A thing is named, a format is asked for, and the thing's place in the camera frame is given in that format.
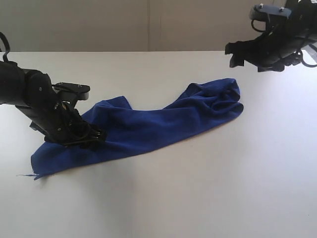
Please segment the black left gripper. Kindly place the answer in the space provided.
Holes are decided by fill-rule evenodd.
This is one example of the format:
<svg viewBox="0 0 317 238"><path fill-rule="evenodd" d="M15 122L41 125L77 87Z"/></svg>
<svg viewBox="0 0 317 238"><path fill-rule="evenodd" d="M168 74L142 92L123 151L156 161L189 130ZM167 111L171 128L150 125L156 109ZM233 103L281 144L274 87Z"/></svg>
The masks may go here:
<svg viewBox="0 0 317 238"><path fill-rule="evenodd" d="M99 142L106 140L104 130L80 116L75 108L79 100L59 98L47 74L38 70L20 70L17 74L22 91L16 108L31 120L30 127L43 134L46 142L95 151Z"/></svg>

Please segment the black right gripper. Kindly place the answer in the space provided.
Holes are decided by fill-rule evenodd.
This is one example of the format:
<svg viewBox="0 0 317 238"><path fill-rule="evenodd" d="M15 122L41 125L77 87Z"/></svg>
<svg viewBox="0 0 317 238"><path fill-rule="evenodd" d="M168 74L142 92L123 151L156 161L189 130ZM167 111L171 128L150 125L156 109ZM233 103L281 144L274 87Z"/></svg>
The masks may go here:
<svg viewBox="0 0 317 238"><path fill-rule="evenodd" d="M225 54L232 57L230 68L244 66L249 62L259 72L282 72L287 66L302 64L308 68L316 68L316 64L308 64L304 60L303 48L317 50L317 4L310 0L297 3L290 16L272 28L269 33L262 34L250 55L250 41L237 41L225 46Z"/></svg>

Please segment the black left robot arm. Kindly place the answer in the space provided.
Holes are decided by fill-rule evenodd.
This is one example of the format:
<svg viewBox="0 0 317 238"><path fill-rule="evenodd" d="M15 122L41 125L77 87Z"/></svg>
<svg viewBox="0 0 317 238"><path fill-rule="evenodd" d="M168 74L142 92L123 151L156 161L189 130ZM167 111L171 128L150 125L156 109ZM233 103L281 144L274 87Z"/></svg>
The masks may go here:
<svg viewBox="0 0 317 238"><path fill-rule="evenodd" d="M89 92L88 85L52 84L41 71L0 63L1 104L14 105L48 143L90 148L105 141L105 131L84 120L75 108L78 101L89 98Z"/></svg>

